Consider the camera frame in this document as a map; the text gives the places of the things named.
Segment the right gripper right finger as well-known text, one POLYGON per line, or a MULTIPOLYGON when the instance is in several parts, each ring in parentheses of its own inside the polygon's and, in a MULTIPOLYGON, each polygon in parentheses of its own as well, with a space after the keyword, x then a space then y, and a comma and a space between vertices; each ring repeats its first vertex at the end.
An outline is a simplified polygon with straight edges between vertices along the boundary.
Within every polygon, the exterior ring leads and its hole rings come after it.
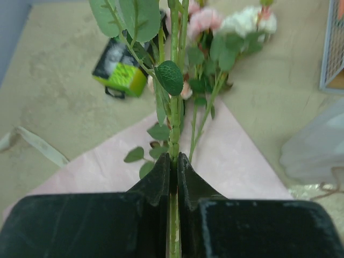
POLYGON ((184 153, 178 155, 177 186, 182 256, 207 257, 198 203, 204 199, 222 200, 226 197, 195 172, 184 153))

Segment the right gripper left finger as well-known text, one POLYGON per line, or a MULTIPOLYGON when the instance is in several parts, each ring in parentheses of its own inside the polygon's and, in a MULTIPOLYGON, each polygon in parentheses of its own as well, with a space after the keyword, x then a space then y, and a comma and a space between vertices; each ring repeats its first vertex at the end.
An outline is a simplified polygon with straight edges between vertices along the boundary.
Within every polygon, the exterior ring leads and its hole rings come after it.
POLYGON ((160 155, 153 169, 128 192, 144 198, 137 257, 167 257, 169 235, 170 156, 160 155))

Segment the pink rose bouquet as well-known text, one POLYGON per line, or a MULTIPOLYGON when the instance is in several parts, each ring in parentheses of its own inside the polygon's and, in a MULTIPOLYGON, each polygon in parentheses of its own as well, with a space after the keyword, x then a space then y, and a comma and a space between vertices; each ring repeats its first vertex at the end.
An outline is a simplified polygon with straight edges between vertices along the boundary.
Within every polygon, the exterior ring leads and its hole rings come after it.
POLYGON ((188 37, 191 45, 185 51, 187 72, 181 91, 184 101, 193 100, 189 158, 203 134, 208 117, 215 117, 214 101, 226 88, 229 72, 235 63, 259 52, 277 30, 277 18, 271 10, 272 1, 248 6, 226 18, 213 9, 196 9, 190 3, 188 37))

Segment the large pink rose stem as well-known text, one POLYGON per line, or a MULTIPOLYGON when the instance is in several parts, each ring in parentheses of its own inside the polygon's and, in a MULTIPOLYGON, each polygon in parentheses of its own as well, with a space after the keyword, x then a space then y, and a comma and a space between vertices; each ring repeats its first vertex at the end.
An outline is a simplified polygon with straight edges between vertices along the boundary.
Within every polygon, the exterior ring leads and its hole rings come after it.
POLYGON ((165 256, 181 257, 176 178, 189 1, 168 1, 171 17, 170 60, 164 58, 164 32, 158 24, 159 1, 90 1, 89 4, 100 30, 108 37, 119 37, 157 84, 154 90, 156 99, 162 102, 164 118, 170 124, 169 169, 164 176, 168 180, 165 256), (137 55, 134 46, 155 35, 159 36, 159 64, 149 66, 147 54, 137 55))

